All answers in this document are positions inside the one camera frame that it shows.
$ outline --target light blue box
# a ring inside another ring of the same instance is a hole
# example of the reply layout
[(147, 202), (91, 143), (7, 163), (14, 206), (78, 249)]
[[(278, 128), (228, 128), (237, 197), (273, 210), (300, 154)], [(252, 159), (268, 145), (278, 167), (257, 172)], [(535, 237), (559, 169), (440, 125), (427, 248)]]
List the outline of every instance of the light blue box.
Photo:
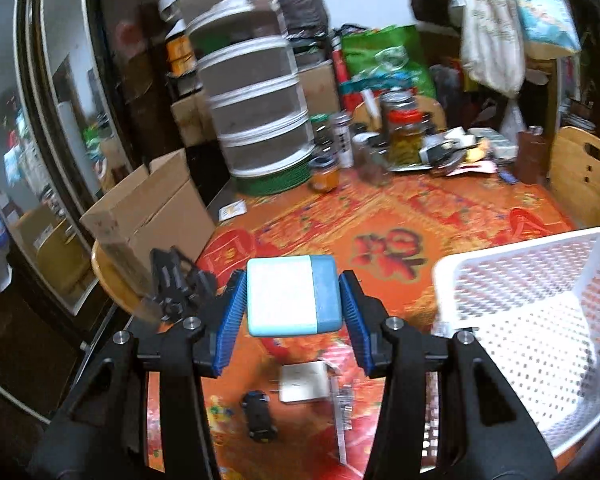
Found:
[(342, 327), (332, 256), (253, 258), (247, 263), (247, 322), (256, 337), (335, 332)]

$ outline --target stacked food cover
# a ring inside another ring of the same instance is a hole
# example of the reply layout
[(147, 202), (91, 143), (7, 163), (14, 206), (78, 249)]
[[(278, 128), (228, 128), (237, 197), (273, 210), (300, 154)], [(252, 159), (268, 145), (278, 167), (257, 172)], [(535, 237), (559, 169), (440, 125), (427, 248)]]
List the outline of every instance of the stacked food cover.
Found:
[(312, 129), (278, 0), (177, 0), (227, 166), (269, 194), (309, 177)]

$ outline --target orange tablecloth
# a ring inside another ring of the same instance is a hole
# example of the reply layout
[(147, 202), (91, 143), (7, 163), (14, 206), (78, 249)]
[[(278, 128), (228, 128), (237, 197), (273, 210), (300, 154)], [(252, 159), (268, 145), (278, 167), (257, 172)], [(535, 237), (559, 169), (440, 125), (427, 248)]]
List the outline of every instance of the orange tablecloth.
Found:
[[(307, 186), (246, 199), (248, 212), (222, 223), (198, 260), (224, 285), (249, 258), (332, 254), (338, 270), (353, 269), (366, 294), (382, 300), (392, 316), (428, 330), (436, 314), (433, 265), (461, 253), (570, 231), (549, 194), (538, 186), (504, 184), (497, 176), (432, 178), (395, 176), (378, 189), (342, 172), (337, 192)], [(368, 380), (356, 367), (347, 333), (284, 339), (250, 337), (240, 327), (231, 363), (218, 380), (203, 380), (216, 456), (225, 479), (357, 479), (373, 443), (383, 380)], [(328, 402), (282, 404), (275, 393), (280, 364), (314, 360), (338, 364), (354, 385), (353, 429), (347, 431), (348, 465), (337, 459), (333, 412)], [(148, 397), (149, 462), (162, 469), (159, 376)], [(240, 399), (250, 390), (271, 398), (278, 439), (257, 444), (247, 436)], [(423, 463), (431, 460), (425, 457)]]

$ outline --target white cable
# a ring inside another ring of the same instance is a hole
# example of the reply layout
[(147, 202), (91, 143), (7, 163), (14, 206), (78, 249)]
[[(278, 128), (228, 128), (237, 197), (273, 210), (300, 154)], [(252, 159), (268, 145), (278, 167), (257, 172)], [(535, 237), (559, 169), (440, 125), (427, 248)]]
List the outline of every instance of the white cable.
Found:
[(14, 396), (12, 396), (7, 390), (5, 390), (1, 386), (0, 386), (0, 394), (5, 399), (7, 399), (9, 402), (12, 402), (13, 404), (15, 404), (23, 412), (29, 413), (29, 415), (34, 416), (37, 420), (39, 420), (43, 424), (49, 425), (51, 423), (51, 421), (48, 418), (46, 418), (46, 416), (42, 416), (38, 412), (35, 412), (29, 406), (27, 406), (26, 404), (23, 404), (18, 399), (16, 399)]

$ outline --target black toy car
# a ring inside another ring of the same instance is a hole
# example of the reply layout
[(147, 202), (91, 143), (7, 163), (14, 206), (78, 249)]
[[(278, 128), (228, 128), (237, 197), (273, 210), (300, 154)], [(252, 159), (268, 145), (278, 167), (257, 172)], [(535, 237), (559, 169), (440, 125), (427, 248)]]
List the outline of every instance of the black toy car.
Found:
[(270, 442), (278, 430), (269, 413), (269, 397), (260, 390), (247, 392), (242, 398), (242, 408), (247, 417), (249, 436), (256, 442)]

